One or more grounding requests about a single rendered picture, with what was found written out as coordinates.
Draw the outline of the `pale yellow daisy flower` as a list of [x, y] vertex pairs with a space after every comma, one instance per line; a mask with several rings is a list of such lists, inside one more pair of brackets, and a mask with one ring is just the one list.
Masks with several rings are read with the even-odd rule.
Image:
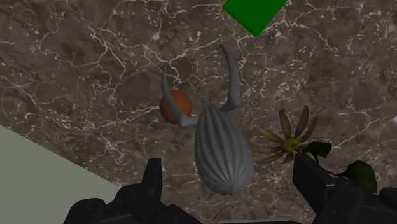
[[[311, 123], [309, 123], [309, 107], [305, 105], [296, 127], [295, 132], [291, 131], [291, 124], [289, 118], [285, 112], [279, 110], [279, 121], [281, 124], [282, 133], [284, 137], [279, 137], [277, 134], [263, 128], [259, 128], [258, 131], [266, 139], [277, 143], [277, 146], [255, 146], [251, 148], [253, 153], [268, 154], [267, 158], [259, 160], [259, 163], [271, 163], [284, 157], [283, 162], [290, 163], [295, 158], [297, 153], [310, 153], [316, 163], [319, 163], [319, 157], [326, 158], [332, 149], [332, 144], [312, 141], [307, 142], [309, 137], [312, 135], [318, 117], [315, 117]], [[375, 172], [372, 166], [362, 160], [357, 160], [347, 166], [344, 172], [335, 174], [328, 171], [329, 174], [335, 177], [348, 179], [358, 186], [360, 186], [365, 192], [376, 193], [377, 192], [377, 180]]]

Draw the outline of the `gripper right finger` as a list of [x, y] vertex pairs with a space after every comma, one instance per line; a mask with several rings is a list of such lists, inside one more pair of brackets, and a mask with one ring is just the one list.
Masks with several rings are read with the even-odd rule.
[[304, 153], [295, 155], [293, 183], [316, 213], [312, 224], [397, 224], [397, 212], [378, 195], [330, 176]]

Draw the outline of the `green robot stand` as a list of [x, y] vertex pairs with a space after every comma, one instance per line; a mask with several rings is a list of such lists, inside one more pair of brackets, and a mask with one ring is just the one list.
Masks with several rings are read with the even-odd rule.
[[287, 0], [225, 0], [222, 9], [253, 36], [259, 36]]

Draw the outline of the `orange ball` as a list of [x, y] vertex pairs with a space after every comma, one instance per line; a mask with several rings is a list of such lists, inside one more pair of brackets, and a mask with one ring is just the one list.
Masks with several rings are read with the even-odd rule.
[[[190, 116], [192, 113], [193, 105], [189, 96], [186, 93], [179, 90], [172, 90], [170, 91], [170, 94], [174, 102], [183, 111], [183, 113], [187, 116]], [[160, 114], [166, 122], [170, 124], [176, 124], [176, 119], [171, 115], [171, 112], [164, 98], [162, 98], [160, 101]]]

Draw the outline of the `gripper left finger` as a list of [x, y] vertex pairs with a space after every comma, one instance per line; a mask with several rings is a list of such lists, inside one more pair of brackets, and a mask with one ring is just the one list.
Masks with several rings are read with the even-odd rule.
[[161, 202], [162, 163], [148, 160], [139, 184], [120, 188], [110, 203], [99, 198], [74, 203], [63, 224], [202, 224], [180, 207]]

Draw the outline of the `grey ribbed horned figure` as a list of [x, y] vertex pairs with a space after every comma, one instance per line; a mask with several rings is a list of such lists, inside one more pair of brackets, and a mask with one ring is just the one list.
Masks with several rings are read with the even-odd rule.
[[171, 96], [166, 69], [162, 71], [161, 87], [177, 125], [195, 126], [195, 164], [202, 182], [214, 193], [232, 195], [250, 182], [254, 162], [242, 131], [226, 115], [240, 105], [240, 81], [230, 52], [221, 43], [219, 47], [229, 70], [228, 98], [221, 108], [209, 103], [198, 118], [187, 116]]

